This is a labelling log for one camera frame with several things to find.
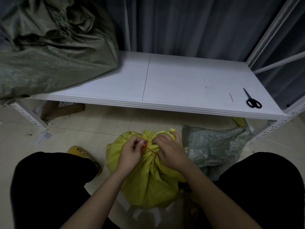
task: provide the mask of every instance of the forearm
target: forearm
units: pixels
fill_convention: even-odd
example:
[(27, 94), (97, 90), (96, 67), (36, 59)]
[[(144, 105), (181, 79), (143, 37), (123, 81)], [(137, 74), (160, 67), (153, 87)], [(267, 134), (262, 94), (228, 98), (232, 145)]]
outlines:
[(181, 171), (213, 228), (261, 228), (192, 162)]
[(61, 229), (101, 229), (125, 177), (113, 172)]

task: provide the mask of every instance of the yellow shoe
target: yellow shoe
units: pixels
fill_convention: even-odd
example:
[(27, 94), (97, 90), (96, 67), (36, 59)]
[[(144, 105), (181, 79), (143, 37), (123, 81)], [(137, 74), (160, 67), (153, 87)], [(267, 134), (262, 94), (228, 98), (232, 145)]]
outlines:
[(93, 159), (93, 157), (86, 151), (84, 150), (82, 147), (79, 147), (79, 146), (72, 146), (70, 149), (68, 149), (67, 151), (68, 154), (74, 154), (76, 156), (79, 156), (81, 158), (86, 158), (86, 157), (89, 157), (97, 166), (98, 168), (98, 173), (96, 176), (99, 176), (103, 170), (103, 167), (101, 167), (99, 165), (99, 163)]

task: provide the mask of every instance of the tied yellow sack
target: tied yellow sack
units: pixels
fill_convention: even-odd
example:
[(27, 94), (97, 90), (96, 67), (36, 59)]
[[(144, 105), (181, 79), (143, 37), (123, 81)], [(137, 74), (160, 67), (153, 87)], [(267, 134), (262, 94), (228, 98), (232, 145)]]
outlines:
[(135, 134), (147, 140), (139, 164), (124, 181), (121, 189), (131, 205), (145, 208), (167, 207), (181, 196), (178, 181), (185, 182), (184, 177), (179, 172), (162, 165), (157, 156), (159, 146), (152, 145), (152, 139), (162, 132), (169, 134), (174, 139), (169, 131), (155, 133), (152, 130), (144, 130), (142, 134), (128, 131), (119, 136), (112, 144), (107, 145), (106, 163), (112, 173), (117, 167), (122, 145), (132, 135)]

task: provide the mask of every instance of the scissors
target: scissors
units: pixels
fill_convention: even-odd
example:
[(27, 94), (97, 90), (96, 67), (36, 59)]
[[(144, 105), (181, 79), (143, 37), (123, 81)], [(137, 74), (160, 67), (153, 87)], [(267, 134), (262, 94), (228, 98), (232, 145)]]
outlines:
[(262, 108), (262, 104), (260, 102), (258, 102), (257, 100), (252, 99), (245, 88), (244, 88), (244, 91), (246, 92), (246, 95), (249, 98), (246, 103), (250, 108)]

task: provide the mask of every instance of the gray plastic bag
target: gray plastic bag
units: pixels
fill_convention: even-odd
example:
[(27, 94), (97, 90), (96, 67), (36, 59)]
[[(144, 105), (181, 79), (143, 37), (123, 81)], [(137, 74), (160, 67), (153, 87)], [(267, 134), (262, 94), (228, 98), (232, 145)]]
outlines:
[(248, 126), (211, 130), (183, 125), (182, 144), (188, 157), (212, 180), (238, 162), (252, 138)]
[(92, 2), (19, 0), (1, 27), (8, 41), (0, 50), (0, 100), (56, 91), (117, 67), (114, 26)]

